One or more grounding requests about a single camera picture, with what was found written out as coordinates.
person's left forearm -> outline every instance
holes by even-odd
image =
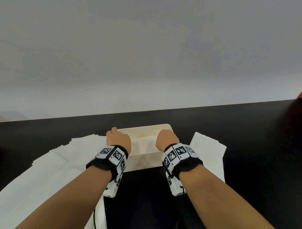
[[[112,177],[90,166],[23,220],[16,229],[83,229]]]

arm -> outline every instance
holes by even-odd
[[[123,146],[131,152],[131,140],[116,127],[107,132],[107,145]],[[60,189],[16,229],[83,229],[112,178],[111,171],[90,166]]]
[[[170,144],[177,143],[179,139],[172,131],[162,130],[156,147],[164,151]],[[207,229],[273,229],[247,201],[203,165],[180,172],[179,179]]]

forearm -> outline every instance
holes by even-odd
[[[89,167],[32,212],[16,229],[83,229],[110,180],[110,171]]]
[[[273,228],[247,201],[204,166],[181,172],[179,178],[207,229]]]

wall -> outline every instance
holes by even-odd
[[[295,98],[301,0],[0,1],[0,121]]]

white plastic tray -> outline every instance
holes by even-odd
[[[155,147],[161,130],[172,130],[169,124],[119,129],[131,139],[131,154],[124,172],[162,166],[162,154]]]

